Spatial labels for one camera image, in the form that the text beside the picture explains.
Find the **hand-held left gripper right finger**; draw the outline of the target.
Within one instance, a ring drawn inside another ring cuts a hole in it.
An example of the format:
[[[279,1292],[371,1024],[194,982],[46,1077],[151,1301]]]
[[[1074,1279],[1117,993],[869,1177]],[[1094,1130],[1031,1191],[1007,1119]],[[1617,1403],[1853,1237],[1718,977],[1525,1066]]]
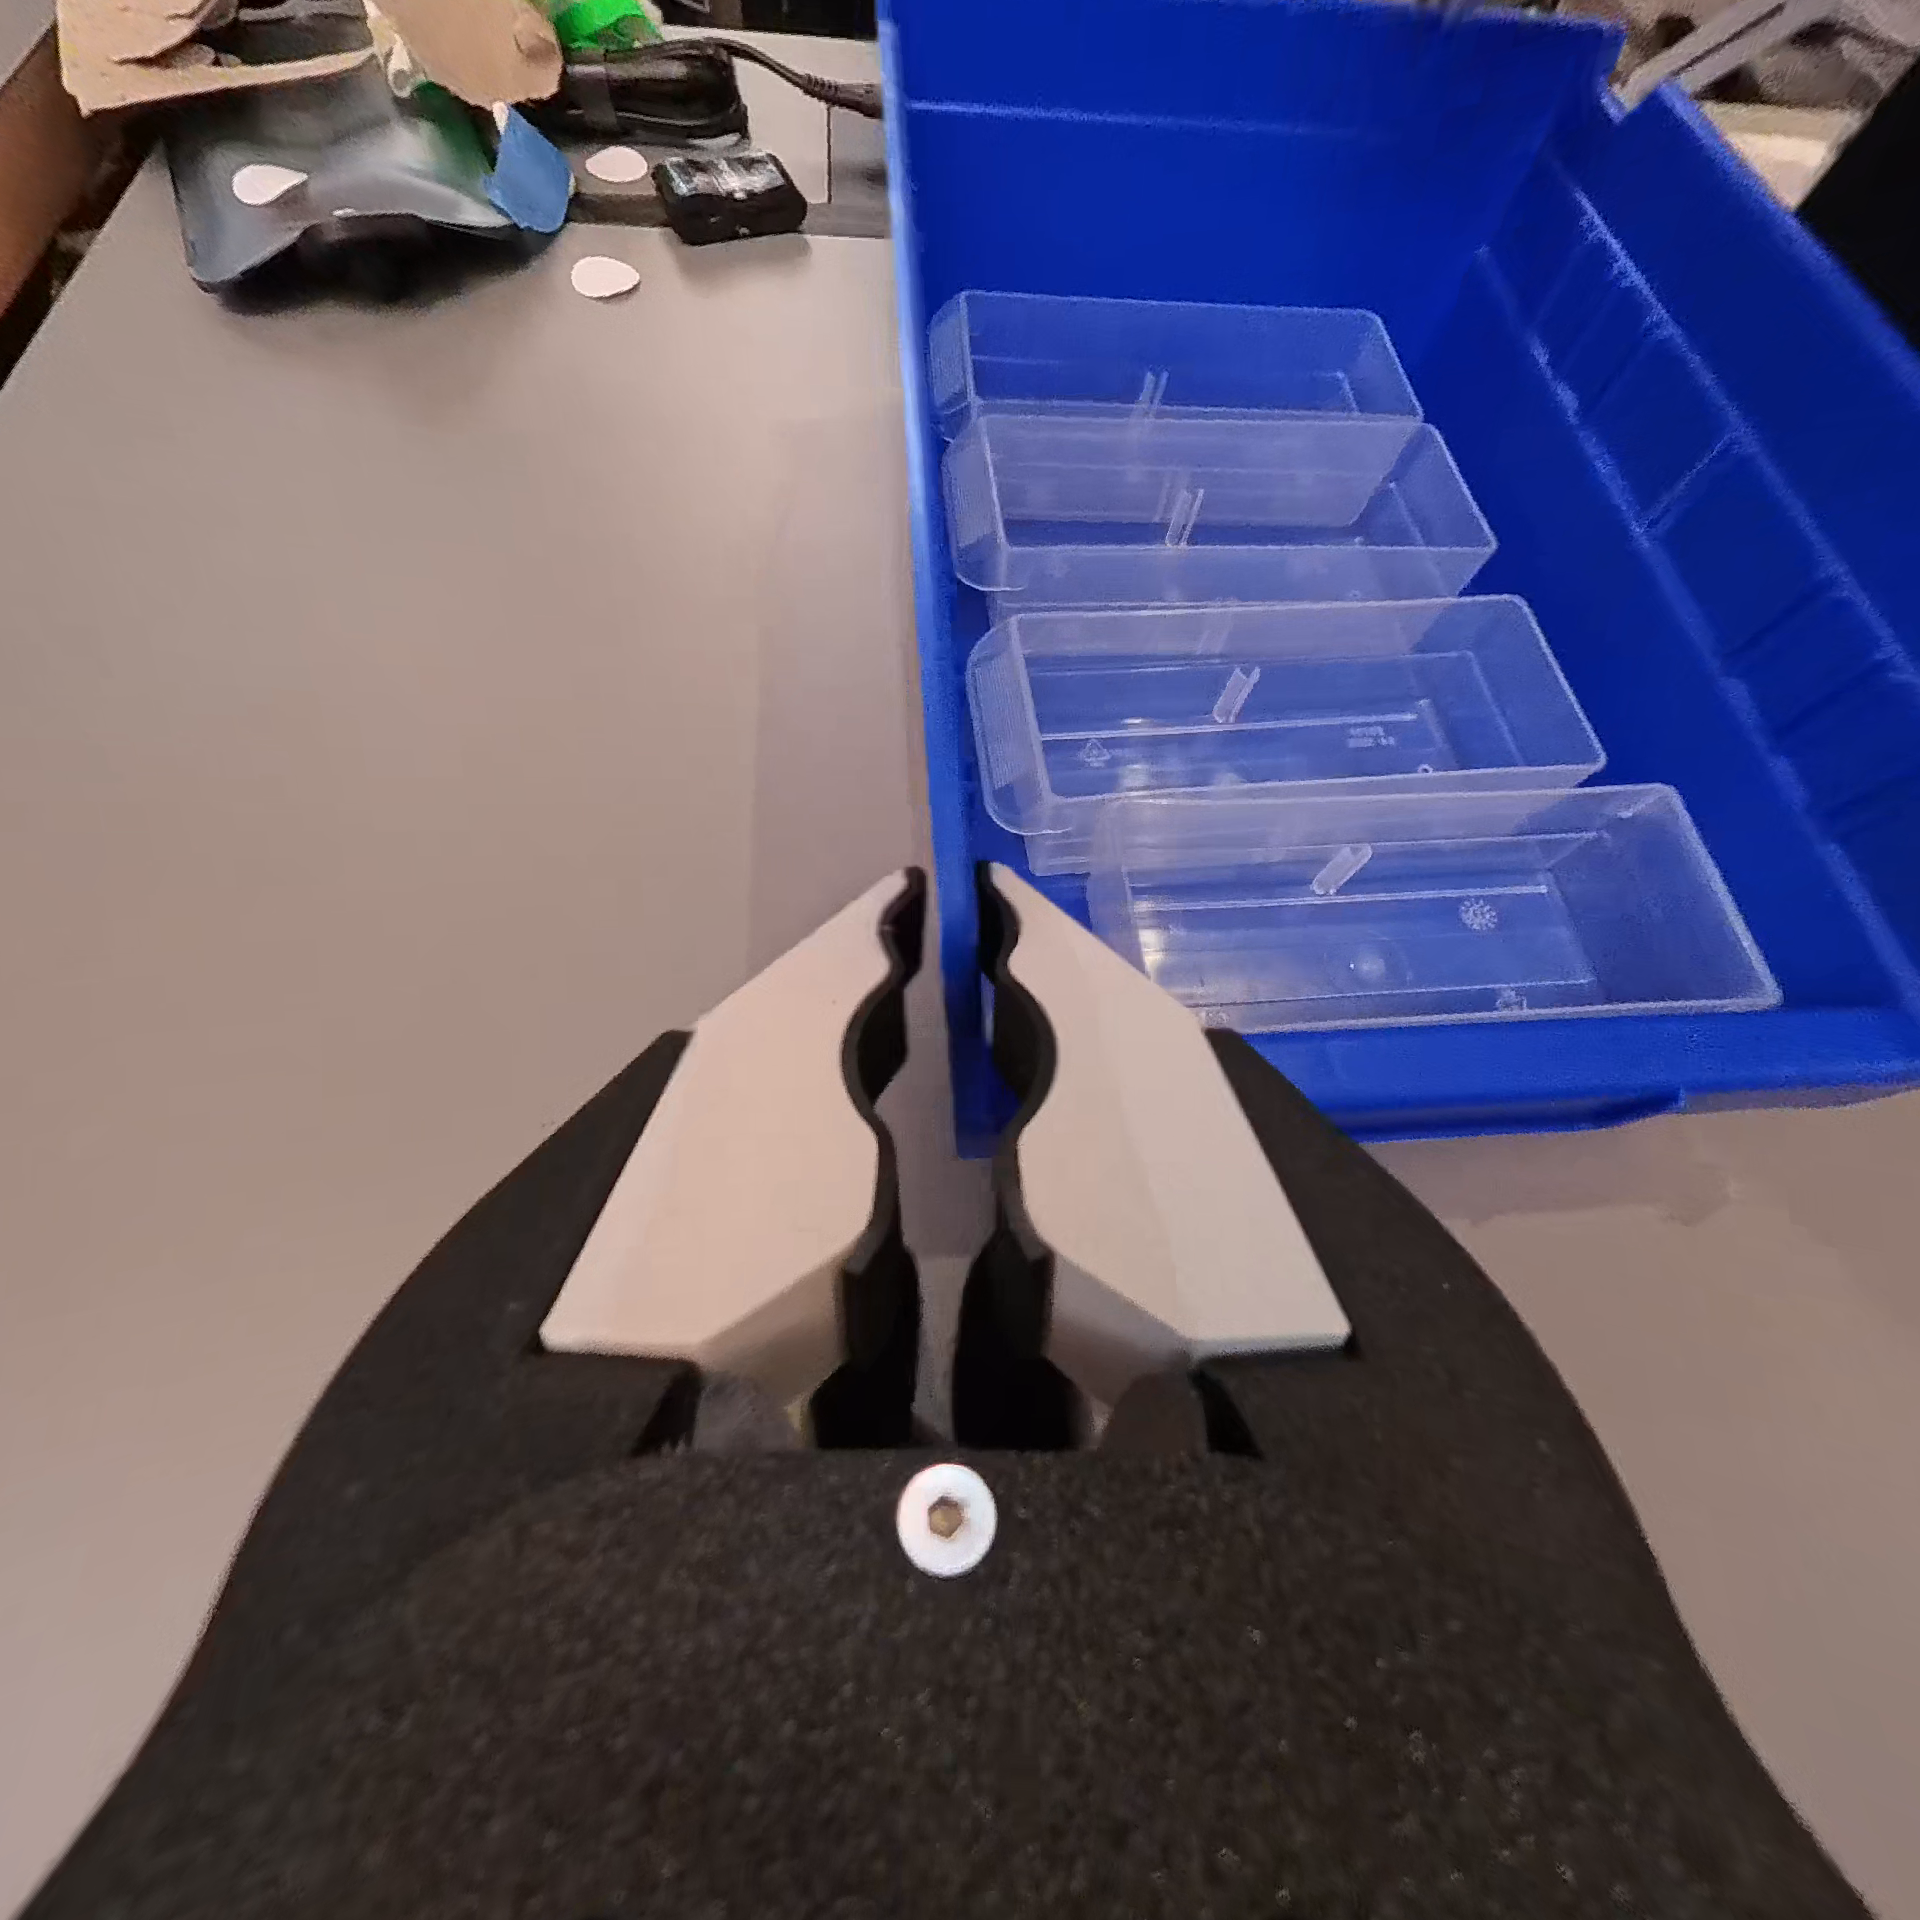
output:
[[[1014,869],[975,872],[1007,1117],[959,1308],[959,1432],[1087,1432],[1213,1361],[1338,1353],[1351,1321],[1221,1033]]]

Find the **black power adapter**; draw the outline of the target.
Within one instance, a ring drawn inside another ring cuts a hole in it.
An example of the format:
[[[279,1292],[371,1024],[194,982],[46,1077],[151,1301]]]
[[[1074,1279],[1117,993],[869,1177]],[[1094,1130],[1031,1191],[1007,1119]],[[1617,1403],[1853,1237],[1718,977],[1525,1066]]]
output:
[[[539,132],[628,136],[664,146],[744,138],[752,132],[739,68],[781,81],[819,109],[882,121],[878,83],[828,81],[726,36],[653,40],[564,54],[561,87],[533,103]]]

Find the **black battery pack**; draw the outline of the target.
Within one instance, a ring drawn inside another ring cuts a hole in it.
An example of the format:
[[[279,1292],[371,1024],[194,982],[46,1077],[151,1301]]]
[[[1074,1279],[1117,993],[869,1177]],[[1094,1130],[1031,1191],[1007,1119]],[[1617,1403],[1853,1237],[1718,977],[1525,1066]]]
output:
[[[714,247],[803,231],[806,196],[763,149],[676,153],[648,170],[668,231],[684,247]]]

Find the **torn brown cardboard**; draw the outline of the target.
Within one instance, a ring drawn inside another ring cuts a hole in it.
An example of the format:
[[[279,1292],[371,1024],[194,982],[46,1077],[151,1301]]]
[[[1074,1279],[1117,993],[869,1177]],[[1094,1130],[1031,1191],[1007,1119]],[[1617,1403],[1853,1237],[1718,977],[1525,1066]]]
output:
[[[61,83],[84,117],[399,71],[478,109],[561,90],[533,3],[58,3]]]

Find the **blue plastic bin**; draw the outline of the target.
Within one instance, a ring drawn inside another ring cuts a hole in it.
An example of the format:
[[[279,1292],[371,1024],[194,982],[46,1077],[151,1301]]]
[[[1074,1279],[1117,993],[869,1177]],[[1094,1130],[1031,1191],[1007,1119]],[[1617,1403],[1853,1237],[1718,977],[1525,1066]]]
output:
[[[959,587],[924,336],[957,292],[1357,307],[1595,723],[1688,804],[1783,1006],[1257,1050],[1357,1141],[1915,1089],[1915,354],[1592,21],[1395,6],[879,6],[926,810],[959,1151],[982,1024]]]

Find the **dark plastic pouch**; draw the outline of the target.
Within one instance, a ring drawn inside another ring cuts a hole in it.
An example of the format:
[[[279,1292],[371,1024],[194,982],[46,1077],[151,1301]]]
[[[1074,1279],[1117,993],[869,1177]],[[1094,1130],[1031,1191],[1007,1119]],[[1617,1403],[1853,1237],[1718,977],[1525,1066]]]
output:
[[[159,133],[189,278],[237,304],[415,300],[528,260],[558,231],[521,231],[491,204],[495,142],[478,109],[434,84],[397,99],[371,69],[215,99]],[[249,161],[309,182],[237,204],[229,178]]]

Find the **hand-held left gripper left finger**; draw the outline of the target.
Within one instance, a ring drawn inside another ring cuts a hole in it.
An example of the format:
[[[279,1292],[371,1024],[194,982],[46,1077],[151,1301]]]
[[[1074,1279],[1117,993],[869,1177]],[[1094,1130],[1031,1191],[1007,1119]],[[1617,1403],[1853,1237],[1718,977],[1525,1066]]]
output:
[[[926,879],[887,872],[683,1036],[546,1309],[542,1353],[732,1380],[827,1452],[915,1439],[922,1289],[879,1099]]]

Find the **clear plastic drawer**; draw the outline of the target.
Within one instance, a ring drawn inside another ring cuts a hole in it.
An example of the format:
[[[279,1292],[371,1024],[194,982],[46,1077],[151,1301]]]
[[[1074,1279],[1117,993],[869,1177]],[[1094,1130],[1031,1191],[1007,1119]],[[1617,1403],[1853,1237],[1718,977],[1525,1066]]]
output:
[[[965,686],[986,818],[1082,876],[1131,798],[1548,791],[1607,757],[1512,597],[1017,612]]]
[[[1242,1036],[1783,1002],[1664,784],[1115,800],[1087,910],[1125,963]]]
[[[947,441],[984,417],[1425,421],[1384,326],[1349,307],[966,289],[924,367]]]
[[[1498,551],[1428,424],[984,419],[941,503],[957,582],[1007,612],[1449,601]]]

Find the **blue tape piece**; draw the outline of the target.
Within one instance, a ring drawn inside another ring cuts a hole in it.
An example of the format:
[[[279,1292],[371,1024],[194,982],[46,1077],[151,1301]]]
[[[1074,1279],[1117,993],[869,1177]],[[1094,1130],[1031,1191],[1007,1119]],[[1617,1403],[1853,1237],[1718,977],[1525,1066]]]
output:
[[[568,159],[517,109],[494,107],[495,159],[489,202],[516,229],[551,236],[567,224],[574,193]]]

